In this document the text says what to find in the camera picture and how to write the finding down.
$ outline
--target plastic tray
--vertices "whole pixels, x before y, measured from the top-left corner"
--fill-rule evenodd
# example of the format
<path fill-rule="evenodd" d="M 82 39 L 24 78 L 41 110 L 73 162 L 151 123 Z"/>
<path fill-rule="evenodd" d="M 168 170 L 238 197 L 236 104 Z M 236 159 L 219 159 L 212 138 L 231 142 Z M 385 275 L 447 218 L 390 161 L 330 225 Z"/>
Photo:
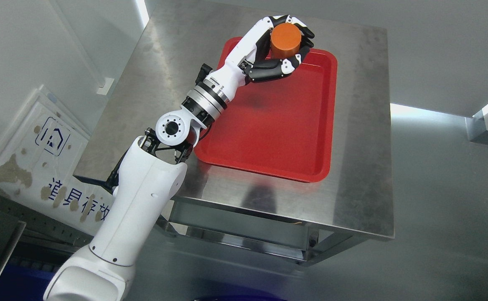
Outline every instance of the plastic tray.
<path fill-rule="evenodd" d="M 218 68 L 240 38 L 225 43 Z M 290 77 L 240 87 L 194 149 L 199 160 L 303 182 L 330 171 L 337 60 L 311 49 Z"/>

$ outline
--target stainless steel table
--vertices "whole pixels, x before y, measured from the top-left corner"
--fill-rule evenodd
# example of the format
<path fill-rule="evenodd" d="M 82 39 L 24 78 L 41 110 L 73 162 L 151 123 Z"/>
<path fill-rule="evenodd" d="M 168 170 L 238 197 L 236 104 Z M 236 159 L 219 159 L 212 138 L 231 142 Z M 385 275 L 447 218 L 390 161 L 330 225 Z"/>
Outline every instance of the stainless steel table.
<path fill-rule="evenodd" d="M 105 180 L 143 130 L 179 108 L 226 40 L 280 15 L 201 0 L 160 0 L 74 172 Z M 191 156 L 158 225 L 311 265 L 369 238 L 394 238 L 387 33 L 298 15 L 339 63 L 330 173 L 318 183 L 211 166 Z"/>

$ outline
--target robotic hand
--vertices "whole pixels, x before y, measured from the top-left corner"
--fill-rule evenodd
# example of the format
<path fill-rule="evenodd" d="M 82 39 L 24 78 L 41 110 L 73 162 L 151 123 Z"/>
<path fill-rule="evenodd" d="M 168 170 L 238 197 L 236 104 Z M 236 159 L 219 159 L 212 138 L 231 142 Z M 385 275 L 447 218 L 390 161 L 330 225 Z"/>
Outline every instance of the robotic hand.
<path fill-rule="evenodd" d="M 270 33 L 281 23 L 292 23 L 300 30 L 299 52 L 287 59 L 265 59 Z M 198 143 L 200 130 L 219 118 L 238 87 L 290 76 L 313 47 L 311 38 L 314 34 L 296 17 L 265 17 L 238 42 L 222 68 L 210 73 L 212 68 L 204 64 L 181 110 L 162 115 L 155 129 L 147 128 L 120 160 L 112 211 L 93 240 L 58 270 L 43 299 L 122 300 L 131 287 L 140 249 L 183 183 L 184 162 Z M 157 152 L 169 149 L 176 153 L 175 164 L 157 157 Z"/>

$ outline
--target robot finger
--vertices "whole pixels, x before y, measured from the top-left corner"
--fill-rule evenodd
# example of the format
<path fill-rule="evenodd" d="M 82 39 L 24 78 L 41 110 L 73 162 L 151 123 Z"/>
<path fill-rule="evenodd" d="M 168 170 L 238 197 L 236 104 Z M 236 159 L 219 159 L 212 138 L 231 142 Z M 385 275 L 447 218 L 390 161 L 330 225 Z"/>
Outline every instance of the robot finger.
<path fill-rule="evenodd" d="M 302 32 L 302 35 L 305 38 L 314 38 L 315 37 L 315 34 L 311 31 L 311 29 L 309 29 L 309 27 L 307 27 L 307 25 L 305 25 L 305 23 L 303 23 L 297 17 L 292 17 L 290 23 L 296 25 L 296 27 L 298 27 L 298 29 Z"/>
<path fill-rule="evenodd" d="M 302 36 L 302 41 L 300 43 L 300 48 L 302 48 L 304 46 L 307 46 L 309 48 L 313 48 L 315 46 L 315 44 L 313 42 L 311 42 L 311 40 L 309 40 L 309 38 L 307 38 L 306 36 Z"/>

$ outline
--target orange cylindrical object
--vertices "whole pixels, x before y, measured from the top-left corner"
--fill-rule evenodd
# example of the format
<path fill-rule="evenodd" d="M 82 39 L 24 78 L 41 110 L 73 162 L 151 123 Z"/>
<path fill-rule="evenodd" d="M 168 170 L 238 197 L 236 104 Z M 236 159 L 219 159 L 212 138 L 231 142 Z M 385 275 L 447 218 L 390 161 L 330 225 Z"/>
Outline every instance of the orange cylindrical object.
<path fill-rule="evenodd" d="M 274 27 L 270 41 L 273 59 L 286 59 L 298 53 L 302 35 L 296 25 L 282 23 Z"/>

